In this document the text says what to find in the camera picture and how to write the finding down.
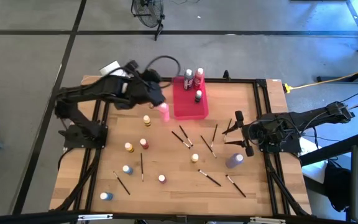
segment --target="gray floor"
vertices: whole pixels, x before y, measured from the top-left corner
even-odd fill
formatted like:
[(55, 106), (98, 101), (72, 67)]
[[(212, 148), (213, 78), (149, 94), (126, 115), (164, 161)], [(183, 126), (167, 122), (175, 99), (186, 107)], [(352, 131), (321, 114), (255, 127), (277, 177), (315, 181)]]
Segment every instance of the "gray floor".
[[(165, 1), (168, 30), (357, 30), (346, 3), (309, 1), (201, 0), (177, 5)], [(88, 1), (81, 30), (147, 30), (129, 13), (127, 0)], [(0, 0), (0, 29), (71, 29), (80, 0)], [(9, 213), (12, 198), (30, 153), (67, 36), (0, 35), (0, 215)], [(97, 75), (113, 60), (131, 59), (143, 68), (158, 55), (177, 58), (182, 68), (203, 67), (207, 77), (279, 78), (291, 86), (313, 83), (319, 75), (347, 75), (358, 71), (358, 37), (163, 35), (77, 36), (62, 86), (79, 84), (83, 75)], [(175, 65), (157, 63), (163, 76), (174, 75)], [(306, 111), (343, 100), (358, 85), (319, 85), (287, 95), (292, 111)], [(348, 103), (358, 102), (354, 98)], [(323, 138), (344, 139), (358, 134), (356, 118), (349, 124), (322, 125)], [(62, 126), (52, 117), (25, 203), (24, 212), (48, 209), (62, 153)], [(325, 146), (332, 142), (319, 140)], [(310, 192), (313, 213), (343, 219), (327, 198)]]

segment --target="yellow cable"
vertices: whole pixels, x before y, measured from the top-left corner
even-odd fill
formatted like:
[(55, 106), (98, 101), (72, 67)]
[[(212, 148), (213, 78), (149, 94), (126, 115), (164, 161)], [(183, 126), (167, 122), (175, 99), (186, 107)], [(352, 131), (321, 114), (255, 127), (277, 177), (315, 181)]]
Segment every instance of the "yellow cable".
[(297, 90), (297, 89), (304, 88), (304, 87), (315, 86), (315, 85), (319, 85), (319, 84), (323, 84), (323, 83), (329, 83), (329, 82), (335, 82), (335, 81), (338, 81), (338, 80), (342, 80), (344, 78), (351, 77), (353, 75), (358, 75), (358, 72), (355, 72), (355, 73), (350, 74), (350, 75), (346, 75), (344, 77), (334, 78), (332, 80), (326, 80), (326, 81), (323, 81), (323, 82), (312, 83), (312, 84), (307, 84), (307, 85), (302, 85), (302, 86), (297, 86), (297, 87), (292, 87), (292, 86), (288, 86), (287, 84), (285, 84), (286, 85), (285, 88), (287, 89), (287, 93), (289, 93), (290, 90)]

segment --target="small paint bottle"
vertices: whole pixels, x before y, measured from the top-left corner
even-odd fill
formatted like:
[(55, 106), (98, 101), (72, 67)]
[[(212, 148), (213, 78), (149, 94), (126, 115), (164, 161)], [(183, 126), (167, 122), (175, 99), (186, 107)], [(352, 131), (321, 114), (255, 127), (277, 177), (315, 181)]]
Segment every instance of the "small paint bottle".
[(109, 192), (103, 192), (100, 194), (101, 200), (112, 200), (112, 193)]
[(203, 92), (201, 90), (197, 90), (196, 92), (196, 103), (201, 101), (201, 97), (203, 96)]
[(190, 69), (186, 70), (185, 86), (184, 86), (185, 90), (191, 89), (191, 87), (193, 86), (193, 78), (194, 78), (193, 72)]
[(191, 161), (194, 162), (194, 163), (196, 163), (196, 162), (198, 161), (198, 154), (193, 154), (193, 155), (191, 156)]
[(239, 153), (235, 153), (233, 156), (231, 156), (227, 161), (226, 161), (226, 167), (229, 169), (234, 168), (235, 166), (242, 164), (242, 161), (244, 160), (244, 156), (242, 156)]
[(201, 89), (201, 85), (204, 81), (204, 69), (198, 68), (196, 75), (194, 76), (194, 89), (199, 90)]
[(150, 120), (150, 117), (147, 116), (147, 115), (145, 115), (145, 116), (143, 117), (143, 121), (144, 121), (144, 124), (145, 124), (147, 127), (149, 127), (150, 125), (152, 125), (152, 122), (151, 122), (151, 120)]
[(132, 173), (134, 172), (134, 170), (128, 165), (123, 166), (122, 171), (124, 171), (124, 173), (129, 175), (132, 175)]
[(133, 145), (129, 142), (125, 143), (125, 149), (129, 152), (129, 153), (133, 153), (135, 151), (135, 148), (133, 147)]
[(143, 147), (143, 149), (149, 148), (149, 143), (146, 141), (146, 139), (141, 139), (139, 142), (140, 142), (140, 145)]
[(165, 184), (167, 182), (167, 179), (164, 175), (159, 175), (158, 181), (160, 181), (161, 184)]
[(169, 121), (169, 106), (166, 103), (162, 103), (157, 109), (160, 112), (161, 120), (165, 122)]

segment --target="paintbrush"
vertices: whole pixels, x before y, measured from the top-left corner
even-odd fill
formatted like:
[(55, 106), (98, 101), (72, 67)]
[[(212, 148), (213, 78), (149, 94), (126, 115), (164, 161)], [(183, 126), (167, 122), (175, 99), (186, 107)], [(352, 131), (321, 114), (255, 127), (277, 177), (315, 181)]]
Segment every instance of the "paintbrush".
[(187, 145), (176, 133), (174, 133), (174, 132), (172, 131), (172, 134), (174, 134), (187, 148), (190, 149), (190, 146)]
[[(227, 129), (229, 129), (230, 128), (230, 124), (231, 124), (231, 118), (230, 118), (230, 121), (229, 121), (229, 125), (227, 126)], [(227, 137), (227, 133), (226, 134), (224, 134), (224, 142), (226, 142), (226, 137)]]
[(142, 182), (143, 182), (143, 155), (140, 153), (140, 168), (142, 168)]
[(203, 139), (204, 143), (206, 144), (206, 146), (208, 147), (208, 149), (212, 152), (212, 155), (214, 155), (214, 157), (216, 158), (216, 155), (214, 153), (214, 151), (212, 151), (211, 147), (209, 146), (209, 144), (205, 141), (204, 137), (202, 135), (200, 135), (201, 138)]
[(209, 180), (212, 180), (215, 184), (222, 187), (222, 185), (220, 183), (218, 183), (216, 180), (212, 179), (212, 177), (210, 177), (208, 174), (204, 173), (202, 170), (199, 169), (198, 172), (204, 174)]
[(215, 134), (216, 134), (217, 128), (218, 128), (218, 124), (216, 124), (216, 126), (215, 126), (214, 136), (212, 137), (212, 142), (211, 142), (211, 148), (214, 146), (214, 140), (215, 140)]
[(125, 185), (122, 183), (121, 179), (117, 176), (116, 172), (113, 171), (113, 174), (117, 177), (117, 180), (121, 183), (121, 185), (124, 187), (124, 189), (126, 190), (126, 192), (131, 195), (131, 193), (129, 193), (128, 189), (125, 187)]
[(236, 189), (237, 189), (238, 191), (240, 191), (240, 193), (242, 194), (242, 196), (247, 197), (247, 196), (242, 192), (242, 190), (239, 188), (239, 186), (237, 186), (237, 184), (234, 183), (233, 180), (231, 180), (231, 178), (229, 177), (229, 175), (226, 174), (226, 177), (227, 177), (227, 178), (230, 180), (230, 182), (236, 187)]
[(190, 145), (193, 147), (193, 143), (190, 141), (189, 137), (187, 136), (185, 130), (183, 130), (183, 128), (181, 128), (181, 126), (179, 125), (179, 128), (181, 129), (181, 131), (183, 132), (183, 134), (185, 135), (185, 137), (187, 138), (187, 141), (189, 141)]

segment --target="wooden board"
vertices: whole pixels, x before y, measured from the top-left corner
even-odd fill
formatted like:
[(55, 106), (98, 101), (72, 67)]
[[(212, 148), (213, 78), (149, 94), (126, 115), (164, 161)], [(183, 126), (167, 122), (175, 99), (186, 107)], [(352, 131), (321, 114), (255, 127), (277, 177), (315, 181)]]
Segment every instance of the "wooden board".
[[(88, 78), (85, 83), (94, 82), (97, 78)], [(273, 112), (287, 111), (282, 83), (280, 80), (267, 80), (269, 98)], [(224, 136), (230, 118), (235, 120), (234, 112), (241, 110), (244, 122), (250, 123), (256, 119), (254, 92), (251, 84), (207, 83), (209, 115), (204, 120), (176, 121), (173, 119), (172, 89), (163, 90), (167, 103), (170, 105), (171, 120), (164, 123), (160, 120), (157, 110), (148, 105), (138, 105), (132, 110), (116, 110), (110, 107), (108, 118), (109, 134), (106, 147), (101, 154), (97, 181), (94, 189), (91, 211), (118, 213), (159, 213), (159, 214), (188, 214), (188, 215), (272, 215), (269, 189), (263, 155), (255, 146), (255, 156), (247, 157), (244, 149), (239, 146), (224, 144)], [(79, 108), (91, 117), (94, 102), (80, 103)], [(143, 115), (151, 117), (152, 125), (146, 127)], [(194, 147), (186, 148), (172, 133), (184, 135), (179, 124), (185, 129)], [(213, 150), (217, 159), (204, 145), (200, 134), (210, 142), (214, 127), (218, 130)], [(143, 150), (139, 140), (145, 138), (149, 149)], [(230, 133), (228, 141), (241, 138), (240, 131)], [(124, 149), (125, 142), (135, 146), (133, 153)], [(140, 177), (140, 153), (144, 160), (144, 182)], [(190, 162), (190, 156), (197, 153), (200, 160)], [(234, 153), (241, 153), (244, 163), (228, 169), (225, 166), (227, 158)], [(59, 206), (72, 191), (78, 181), (84, 150), (75, 149), (62, 160), (58, 173), (55, 190), (50, 208)], [(306, 193), (306, 187), (300, 163), (289, 154), (282, 155), (282, 166), (285, 183), (295, 199), (307, 211), (311, 212)], [(123, 165), (134, 169), (132, 175), (123, 173)], [(219, 187), (197, 170), (205, 171), (216, 179)], [(115, 170), (131, 195), (128, 195), (112, 171)], [(157, 177), (163, 174), (166, 184), (161, 184)], [(236, 184), (247, 195), (244, 198), (228, 181), (229, 174)], [(112, 201), (99, 199), (101, 192), (114, 194)], [(280, 191), (276, 189), (277, 202), (282, 210)], [(85, 206), (86, 194), (83, 194), (81, 208)]]

